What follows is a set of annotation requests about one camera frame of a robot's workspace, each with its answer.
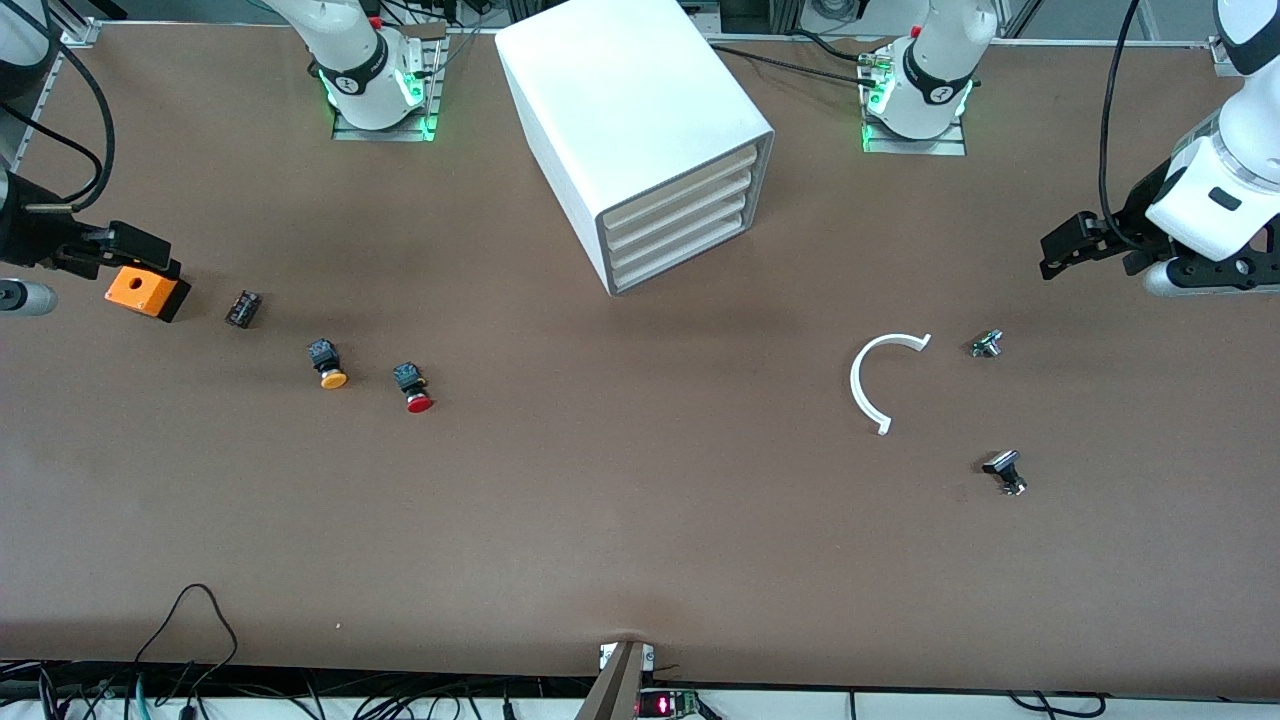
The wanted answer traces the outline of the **red mushroom push button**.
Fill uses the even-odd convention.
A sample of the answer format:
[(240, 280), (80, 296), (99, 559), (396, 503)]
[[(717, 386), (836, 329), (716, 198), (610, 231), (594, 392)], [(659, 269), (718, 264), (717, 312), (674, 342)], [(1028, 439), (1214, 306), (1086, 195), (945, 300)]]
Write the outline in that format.
[(428, 389), (428, 379), (415, 363), (402, 363), (393, 369), (393, 377), (404, 396), (406, 410), (411, 414), (431, 409), (434, 400)]

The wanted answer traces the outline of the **yellow mushroom push button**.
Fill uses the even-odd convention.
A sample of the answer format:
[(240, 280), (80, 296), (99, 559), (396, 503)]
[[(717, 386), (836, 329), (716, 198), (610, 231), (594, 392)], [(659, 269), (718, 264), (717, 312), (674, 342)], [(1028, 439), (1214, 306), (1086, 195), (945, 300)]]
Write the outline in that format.
[(315, 340), (308, 345), (307, 352), (321, 388), (338, 389), (347, 384), (348, 375), (342, 369), (340, 355), (332, 341)]

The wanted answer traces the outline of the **black square push button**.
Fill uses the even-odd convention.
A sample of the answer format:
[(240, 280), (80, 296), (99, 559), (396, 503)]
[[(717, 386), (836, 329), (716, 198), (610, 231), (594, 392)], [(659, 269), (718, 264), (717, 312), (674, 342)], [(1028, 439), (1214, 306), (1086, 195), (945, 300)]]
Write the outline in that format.
[(1007, 496), (1019, 496), (1027, 491), (1027, 480), (1019, 474), (1016, 464), (1020, 459), (1018, 450), (1007, 450), (989, 457), (980, 465), (984, 474), (996, 477)]

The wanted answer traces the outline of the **device with red display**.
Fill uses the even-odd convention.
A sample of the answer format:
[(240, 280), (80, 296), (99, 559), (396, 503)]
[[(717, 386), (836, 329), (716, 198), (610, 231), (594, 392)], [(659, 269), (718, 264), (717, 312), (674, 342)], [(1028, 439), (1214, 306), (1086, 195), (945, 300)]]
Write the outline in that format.
[(699, 716), (701, 701), (695, 691), (645, 689), (637, 693), (636, 720), (684, 720)]

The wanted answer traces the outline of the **brown angled bar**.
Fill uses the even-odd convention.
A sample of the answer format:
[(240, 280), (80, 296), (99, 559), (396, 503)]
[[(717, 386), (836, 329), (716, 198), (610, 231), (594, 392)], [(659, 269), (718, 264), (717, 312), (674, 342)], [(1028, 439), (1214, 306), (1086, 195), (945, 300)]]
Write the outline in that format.
[(635, 720), (652, 647), (640, 641), (620, 641), (602, 648), (607, 656), (605, 665), (573, 720)]

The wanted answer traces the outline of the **orange button enclosure box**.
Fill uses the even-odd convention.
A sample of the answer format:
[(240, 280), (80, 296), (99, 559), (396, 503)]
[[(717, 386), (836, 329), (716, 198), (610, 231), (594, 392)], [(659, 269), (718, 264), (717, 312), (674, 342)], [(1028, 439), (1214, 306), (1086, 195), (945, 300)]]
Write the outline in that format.
[(142, 316), (172, 323), (191, 291), (182, 277), (182, 263), (170, 260), (163, 272), (123, 266), (108, 287), (104, 299)]

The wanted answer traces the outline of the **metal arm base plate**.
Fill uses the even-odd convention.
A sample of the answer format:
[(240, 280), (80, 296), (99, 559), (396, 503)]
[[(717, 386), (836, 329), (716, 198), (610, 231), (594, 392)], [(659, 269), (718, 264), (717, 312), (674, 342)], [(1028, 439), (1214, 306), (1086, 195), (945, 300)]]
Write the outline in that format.
[(332, 106), (334, 140), (417, 143), (435, 138), (451, 36), (422, 37), (421, 31), (389, 26), (376, 31), (387, 50), (383, 63), (371, 65), (378, 73), (364, 83), (362, 94), (346, 92), (358, 85), (357, 78), (317, 72)]
[(861, 146), (867, 152), (963, 156), (963, 113), (973, 78), (945, 83), (925, 79), (920, 88), (909, 78), (902, 36), (876, 51), (876, 63), (858, 77), (872, 86), (860, 91)]

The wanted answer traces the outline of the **white semicircular bracket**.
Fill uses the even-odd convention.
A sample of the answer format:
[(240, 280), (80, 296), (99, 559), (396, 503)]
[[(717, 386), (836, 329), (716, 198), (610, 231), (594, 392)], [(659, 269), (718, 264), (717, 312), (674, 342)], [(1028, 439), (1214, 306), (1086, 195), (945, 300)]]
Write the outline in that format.
[(867, 357), (870, 355), (873, 350), (884, 346), (906, 347), (915, 352), (922, 352), (924, 348), (928, 347), (931, 341), (932, 341), (932, 334), (929, 333), (924, 333), (920, 336), (905, 334), (905, 333), (882, 334), (873, 340), (867, 341), (860, 347), (854, 360), (851, 361), (847, 377), (850, 395), (856, 407), (860, 410), (860, 413), (868, 419), (868, 421), (870, 421), (876, 427), (876, 433), (878, 436), (887, 436), (890, 433), (890, 429), (893, 424), (893, 419), (890, 415), (883, 414), (867, 396), (861, 380), (861, 369)]

